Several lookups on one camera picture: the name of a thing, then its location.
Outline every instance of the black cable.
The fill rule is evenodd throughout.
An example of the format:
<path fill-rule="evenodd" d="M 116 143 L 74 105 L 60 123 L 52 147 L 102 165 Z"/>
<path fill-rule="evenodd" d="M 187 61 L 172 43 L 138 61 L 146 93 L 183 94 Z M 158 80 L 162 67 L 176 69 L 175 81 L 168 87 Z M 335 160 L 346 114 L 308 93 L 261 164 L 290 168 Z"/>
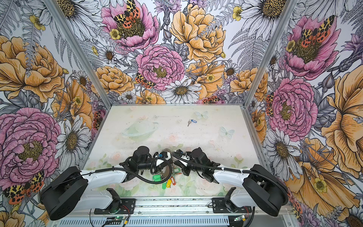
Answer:
<path fill-rule="evenodd" d="M 140 180 L 142 180 L 142 181 L 144 181 L 146 183 L 149 183 L 149 184 L 152 184 L 152 185 L 159 185 L 159 184 L 162 184 L 164 182 L 167 182 L 169 180 L 169 178 L 171 177 L 171 174 L 172 174 L 172 166 L 171 166 L 171 164 L 165 158 L 159 158 L 159 159 L 161 159 L 164 162 L 166 162 L 167 165 L 168 165 L 168 167 L 169 167 L 169 174 L 168 174 L 168 176 L 165 177 L 161 181 L 150 181 L 148 179 L 143 178 L 139 174 L 132 172 L 131 170 L 127 170 L 127 169 L 123 169 L 123 168 L 117 168 L 117 167 L 95 170 L 93 173 L 101 173 L 101 172 L 106 172 L 106 171 L 121 170 L 121 171 L 125 171 L 125 172 L 127 172 L 127 173 L 129 173 L 131 175 L 134 175 L 135 177 L 139 178 Z"/>
<path fill-rule="evenodd" d="M 188 164 L 191 164 L 191 165 L 194 165 L 194 166 L 197 166 L 197 167 L 200 167 L 200 168 L 203 168 L 203 169 L 210 169 L 210 170 L 225 170 L 225 171 L 230 171 L 230 172 L 235 172 L 235 173 L 241 173 L 240 170 L 236 170 L 236 169 L 231 169 L 231 168 L 227 168 L 227 167 L 213 167 L 213 166 L 205 166 L 205 165 L 202 165 L 202 164 L 198 164 L 198 163 L 195 163 L 195 162 L 192 162 L 192 161 L 189 161 L 189 160 L 186 160 L 182 157 L 179 157 L 178 155 L 183 155 L 179 152 L 171 152 L 170 153 L 171 156 L 173 156 L 174 158 L 182 161 L 182 162 L 186 162 Z"/>
<path fill-rule="evenodd" d="M 92 224 L 92 221 L 91 221 L 91 210 L 92 209 L 90 209 L 90 212 L 89 212 L 89 214 L 90 214 L 90 223 L 91 223 L 91 226 L 94 227 L 93 224 Z"/>
<path fill-rule="evenodd" d="M 196 171 L 196 172 L 197 172 L 198 176 L 200 176 L 201 178 L 205 179 L 204 177 L 202 177 L 202 176 L 199 174 L 199 172 L 198 172 L 198 171 Z"/>
<path fill-rule="evenodd" d="M 278 187 L 278 189 L 280 189 L 283 197 L 284 197 L 284 202 L 282 203 L 282 205 L 286 205 L 289 201 L 289 196 L 286 192 L 286 190 L 279 184 L 277 183 L 276 181 L 274 181 L 273 179 L 263 175 L 263 174 L 260 174 L 259 172 L 256 172 L 256 171 L 252 171 L 252 170 L 243 170 L 242 173 L 248 173 L 248 174 L 252 174 L 252 175 L 256 175 L 256 176 L 259 176 L 261 178 L 263 178 L 264 180 L 270 182 L 271 184 L 273 184 L 274 186 Z"/>
<path fill-rule="evenodd" d="M 254 217 L 254 207 L 252 208 L 252 215 L 251 215 L 251 218 L 249 219 L 247 225 L 245 227 L 249 227 L 252 223 L 252 220 L 253 220 L 253 217 Z"/>

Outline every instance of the yellow flower center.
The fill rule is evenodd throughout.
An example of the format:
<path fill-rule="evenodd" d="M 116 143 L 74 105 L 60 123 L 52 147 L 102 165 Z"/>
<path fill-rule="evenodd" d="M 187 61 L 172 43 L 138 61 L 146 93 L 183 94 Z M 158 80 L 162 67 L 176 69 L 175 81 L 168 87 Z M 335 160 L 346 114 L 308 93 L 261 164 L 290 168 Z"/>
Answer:
<path fill-rule="evenodd" d="M 266 0 L 262 7 L 262 13 L 269 17 L 279 17 L 284 9 L 286 0 Z"/>
<path fill-rule="evenodd" d="M 214 80 L 214 78 L 216 78 L 213 74 L 208 74 L 207 75 L 207 80 L 209 81 L 209 82 L 212 82 L 213 80 Z"/>
<path fill-rule="evenodd" d="M 32 158 L 34 160 L 38 160 L 38 157 L 43 152 L 43 146 L 39 141 L 33 141 L 32 143 L 26 143 L 23 145 L 24 152 L 18 154 L 18 157 L 22 160 L 26 160 L 27 158 Z"/>
<path fill-rule="evenodd" d="M 77 141 L 78 141 L 77 134 L 75 132 L 71 132 L 68 135 L 67 142 L 66 142 L 67 149 L 74 150 L 75 147 L 77 146 Z"/>
<path fill-rule="evenodd" d="M 361 219 L 355 215 L 350 214 L 345 220 L 351 227 L 363 227 Z"/>
<path fill-rule="evenodd" d="M 300 58 L 302 58 L 304 60 L 304 63 L 308 63 L 309 61 L 312 61 L 316 58 L 316 56 L 318 55 L 319 52 L 319 47 L 321 45 L 320 42 L 311 42 L 311 44 L 309 44 L 309 46 L 307 47 L 303 47 L 301 45 L 301 42 L 303 41 L 303 39 L 299 39 L 298 40 L 298 45 L 295 45 L 292 48 L 292 53 Z"/>
<path fill-rule="evenodd" d="M 86 78 L 84 78 L 84 77 L 81 77 L 81 78 L 79 79 L 79 82 L 80 82 L 80 84 L 82 84 L 83 86 L 85 86 L 85 85 L 87 84 L 87 80 L 86 80 Z"/>
<path fill-rule="evenodd" d="M 66 17 L 71 17 L 74 15 L 74 5 L 70 0 L 57 0 L 57 2 Z"/>
<path fill-rule="evenodd" d="M 289 156 L 289 151 L 286 145 L 282 142 L 276 143 L 276 151 L 281 158 L 287 158 Z"/>
<path fill-rule="evenodd" d="M 231 76 L 231 75 L 233 75 L 233 74 L 234 74 L 234 69 L 228 69 L 228 70 L 226 71 L 226 74 L 227 74 L 227 76 Z"/>
<path fill-rule="evenodd" d="M 320 178 L 315 178 L 314 188 L 320 193 L 327 192 L 326 182 Z"/>
<path fill-rule="evenodd" d="M 107 59 L 111 60 L 113 58 L 113 53 L 112 52 L 107 52 L 106 57 L 107 57 Z"/>
<path fill-rule="evenodd" d="M 261 125 L 261 123 L 262 123 L 261 118 L 257 119 L 257 121 L 256 121 L 257 126 L 260 126 L 260 125 Z"/>
<path fill-rule="evenodd" d="M 82 104 L 81 98 L 80 98 L 79 96 L 76 96 L 76 97 L 74 98 L 74 101 L 75 101 L 75 103 L 76 103 L 78 106 L 80 106 L 80 105 Z"/>
<path fill-rule="evenodd" d="M 140 36 L 144 35 L 145 25 L 141 22 L 140 18 L 137 18 L 135 22 L 132 22 L 132 26 L 130 28 L 124 28 L 123 26 L 118 26 L 120 36 L 123 38 Z"/>
<path fill-rule="evenodd" d="M 186 94 L 187 92 L 188 92 L 187 87 L 180 87 L 180 88 L 176 88 L 176 89 L 175 89 L 175 93 L 176 93 L 177 95 L 180 95 L 180 96 L 182 96 L 182 95 Z"/>
<path fill-rule="evenodd" d="M 282 116 L 282 119 L 288 120 L 290 119 L 292 113 L 291 113 L 291 106 L 286 105 L 286 102 L 282 104 L 282 110 L 280 111 L 280 114 Z"/>
<path fill-rule="evenodd" d="M 156 73 L 157 78 L 164 78 L 167 74 L 166 70 L 164 70 L 161 66 L 159 66 L 159 68 L 154 67 L 154 73 Z"/>
<path fill-rule="evenodd" d="M 288 52 L 291 52 L 291 51 L 293 50 L 294 46 L 295 46 L 295 40 L 291 40 L 291 41 L 287 44 L 286 50 L 287 50 Z"/>
<path fill-rule="evenodd" d="M 145 99 L 146 99 L 146 101 L 148 101 L 148 102 L 151 102 L 151 101 L 153 100 L 153 98 L 152 98 L 151 96 L 146 96 L 146 97 L 145 97 Z"/>

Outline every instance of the orange peony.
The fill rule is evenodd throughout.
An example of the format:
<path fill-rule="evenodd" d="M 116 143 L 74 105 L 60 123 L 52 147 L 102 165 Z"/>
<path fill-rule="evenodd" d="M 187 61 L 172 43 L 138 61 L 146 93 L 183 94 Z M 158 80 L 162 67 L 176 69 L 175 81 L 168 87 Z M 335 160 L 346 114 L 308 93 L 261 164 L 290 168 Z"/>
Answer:
<path fill-rule="evenodd" d="M 145 90 L 144 93 L 141 93 L 142 100 L 151 103 L 151 104 L 159 104 L 159 103 L 166 103 L 158 93 L 150 92 L 149 90 Z"/>
<path fill-rule="evenodd" d="M 240 73 L 237 73 L 237 80 L 232 80 L 231 85 L 231 92 L 239 92 L 242 93 L 244 91 L 248 91 L 251 87 L 251 84 L 254 80 L 254 77 L 257 73 L 257 67 L 253 68 L 251 70 L 244 70 Z M 267 93 L 267 78 L 268 74 L 267 72 L 264 73 L 264 76 L 262 77 L 261 82 L 258 84 L 258 88 L 256 90 L 256 93 L 254 96 L 259 102 L 262 102 L 262 100 L 265 98 L 265 95 Z"/>
<path fill-rule="evenodd" d="M 205 62 L 197 62 L 190 64 L 185 71 L 192 77 L 198 77 L 194 84 L 201 84 L 199 99 L 211 96 L 218 90 L 217 86 L 222 87 L 223 79 L 227 79 L 224 64 L 208 66 Z"/>
<path fill-rule="evenodd" d="M 81 89 L 77 80 L 72 80 L 72 85 L 67 84 L 66 92 L 57 92 L 51 104 L 53 117 L 64 120 L 69 119 L 71 123 L 77 115 L 83 117 L 83 123 L 88 128 L 92 127 L 91 99 Z"/>
<path fill-rule="evenodd" d="M 326 144 L 334 149 L 339 168 L 359 178 L 363 171 L 363 65 L 335 80 L 335 99 L 329 104 L 338 111 L 329 127 L 321 128 Z"/>
<path fill-rule="evenodd" d="M 97 68 L 96 75 L 107 94 L 109 91 L 113 91 L 121 95 L 135 88 L 132 78 L 116 67 L 105 66 Z M 94 93 L 97 93 L 94 85 L 91 86 L 91 89 Z"/>
<path fill-rule="evenodd" d="M 14 211 L 10 216 L 7 211 L 0 211 L 0 226 L 4 227 L 24 227 L 25 214 Z"/>
<path fill-rule="evenodd" d="M 346 184 L 341 173 L 334 171 L 336 161 L 333 153 L 324 147 L 319 139 L 305 138 L 302 141 L 300 156 L 303 174 L 300 179 L 294 175 L 294 179 L 285 181 L 292 194 L 299 202 L 305 203 L 311 209 L 318 205 L 319 215 L 326 215 L 334 210 L 336 206 L 341 206 L 343 212 L 338 217 L 339 221 L 349 216 L 349 208 L 359 206 L 359 200 L 355 199 L 355 194 L 342 184 Z"/>
<path fill-rule="evenodd" d="M 20 37 L 10 40 L 0 36 L 0 91 L 11 91 L 8 99 L 18 96 L 19 92 L 29 90 L 40 97 L 41 102 L 53 98 L 55 92 L 64 89 L 63 69 L 44 46 L 37 45 L 34 63 L 26 72 L 24 46 Z"/>
<path fill-rule="evenodd" d="M 252 122 L 254 125 L 254 128 L 256 129 L 258 138 L 260 139 L 260 142 L 262 143 L 265 140 L 266 136 L 266 120 L 265 120 L 265 112 L 262 112 L 261 110 L 257 112 L 254 111 L 252 113 Z"/>
<path fill-rule="evenodd" d="M 223 41 L 226 31 L 222 26 L 213 29 L 207 35 L 200 35 L 204 29 L 214 22 L 214 16 L 206 14 L 198 5 L 188 5 L 188 14 L 181 11 L 174 14 L 170 32 L 178 38 L 177 44 L 185 43 L 189 48 L 189 60 L 212 62 L 223 52 Z"/>

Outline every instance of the pink peony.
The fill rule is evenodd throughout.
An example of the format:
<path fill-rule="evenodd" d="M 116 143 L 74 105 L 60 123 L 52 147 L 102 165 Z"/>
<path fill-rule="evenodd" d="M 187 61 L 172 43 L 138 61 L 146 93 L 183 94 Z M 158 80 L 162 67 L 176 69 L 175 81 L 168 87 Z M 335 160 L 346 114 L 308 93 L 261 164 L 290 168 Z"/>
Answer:
<path fill-rule="evenodd" d="M 155 89 L 164 91 L 166 85 L 184 77 L 184 65 L 180 55 L 164 46 L 154 45 L 136 57 L 139 73 L 154 82 Z"/>
<path fill-rule="evenodd" d="M 119 53 L 127 53 L 136 49 L 143 49 L 149 44 L 154 44 L 159 38 L 159 22 L 156 16 L 152 17 L 145 4 L 140 5 L 135 0 L 136 7 L 140 9 L 140 18 L 132 23 L 131 28 L 124 29 L 118 26 L 114 17 L 124 14 L 126 11 L 126 3 L 121 7 L 119 4 L 116 8 L 110 5 L 110 8 L 103 7 L 101 9 L 102 23 L 105 24 L 103 30 L 107 33 L 112 32 L 111 41 L 116 42 L 116 51 Z"/>
<path fill-rule="evenodd" d="M 49 177 L 58 166 L 57 121 L 36 108 L 0 116 L 0 187 L 24 185 L 44 171 Z"/>
<path fill-rule="evenodd" d="M 334 51 L 337 46 L 337 39 L 340 29 L 337 27 L 337 18 L 335 17 L 329 31 L 330 35 L 323 42 L 312 41 L 311 44 L 304 48 L 301 45 L 303 39 L 301 32 L 304 29 L 318 28 L 324 21 L 318 22 L 318 18 L 311 20 L 303 16 L 295 28 L 293 33 L 287 38 L 289 43 L 286 47 L 285 55 L 282 56 L 280 64 L 288 72 L 292 72 L 297 77 L 305 77 L 307 80 L 313 80 L 322 74 L 335 60 L 339 51 Z"/>
<path fill-rule="evenodd" d="M 283 79 L 274 92 L 271 128 L 288 134 L 291 141 L 303 139 L 317 119 L 318 107 L 313 100 L 314 91 L 302 78 Z"/>

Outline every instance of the flower bud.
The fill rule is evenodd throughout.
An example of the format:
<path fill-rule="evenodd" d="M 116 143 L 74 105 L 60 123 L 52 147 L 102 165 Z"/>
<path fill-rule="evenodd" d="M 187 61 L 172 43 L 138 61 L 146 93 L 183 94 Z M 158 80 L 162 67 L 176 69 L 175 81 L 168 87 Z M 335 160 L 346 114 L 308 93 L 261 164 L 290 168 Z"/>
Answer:
<path fill-rule="evenodd" d="M 171 38 L 171 33 L 164 29 L 164 39 L 168 40 Z"/>
<path fill-rule="evenodd" d="M 330 73 L 327 77 L 323 79 L 321 86 L 323 87 L 323 92 L 326 92 L 328 89 L 334 86 L 333 73 Z"/>

